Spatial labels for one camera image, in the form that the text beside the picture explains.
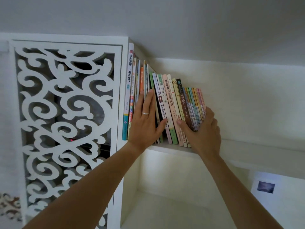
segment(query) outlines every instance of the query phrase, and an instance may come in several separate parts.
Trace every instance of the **right hand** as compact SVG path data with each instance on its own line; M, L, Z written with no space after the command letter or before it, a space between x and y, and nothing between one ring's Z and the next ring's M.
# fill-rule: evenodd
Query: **right hand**
M177 123L188 138L193 150L203 161L220 157L220 128L217 120L214 119L214 112L210 108L207 107L206 118L198 132L193 132L182 120L178 120Z

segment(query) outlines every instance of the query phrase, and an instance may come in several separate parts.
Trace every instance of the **finger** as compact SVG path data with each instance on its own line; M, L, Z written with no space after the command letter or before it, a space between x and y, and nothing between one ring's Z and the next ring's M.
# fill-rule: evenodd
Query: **finger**
M143 103L142 112L148 112L148 113L150 112L150 111L149 111L149 106L150 106L150 102L151 102L152 98L153 98L153 90L150 89L150 90L148 91L148 94L147 94L147 96L146 96L146 99L145 99L145 101L144 101L144 103ZM142 114L142 117L148 118L148 115Z
M217 128L217 123L218 121L216 119L213 119L211 123L212 128Z
M167 119L163 119L161 120L159 126L156 128L156 133L157 133L157 138L159 138L162 134L162 132L164 131L165 129L165 126L166 126L166 122L167 122Z
M184 121L177 120L177 124L182 129L182 131L185 133L186 137L190 138L192 136L192 134L194 133Z
M140 118L142 115L142 106L143 106L143 101L144 101L144 91L140 92L138 102L135 105L135 112L134 112L134 117Z
M211 124L214 116L215 116L214 112L209 107L207 107L207 114L206 114L206 118L204 119L204 121L208 124Z
M149 118L155 121L155 117L156 117L156 95L155 92L153 92L152 100L149 106Z

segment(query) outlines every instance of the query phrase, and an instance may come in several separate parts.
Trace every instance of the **dark brown book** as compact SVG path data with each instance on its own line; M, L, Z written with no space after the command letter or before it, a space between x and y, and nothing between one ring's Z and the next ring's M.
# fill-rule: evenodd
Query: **dark brown book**
M183 108L184 117L185 117L185 123L188 125L188 127L190 129L193 129L192 123L191 123L191 117L190 117L190 114L189 114L189 111L188 111L186 98L185 98L184 93L183 93L183 87L182 87L181 79L177 79L177 86L178 86L180 100L181 100L181 104L182 104L182 108Z

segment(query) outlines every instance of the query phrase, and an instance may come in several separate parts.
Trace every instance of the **lattice panel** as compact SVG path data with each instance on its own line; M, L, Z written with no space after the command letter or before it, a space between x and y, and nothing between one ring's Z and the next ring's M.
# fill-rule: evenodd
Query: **lattice panel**
M15 42L27 211L35 216L116 151L121 47ZM98 227L107 225L106 209Z

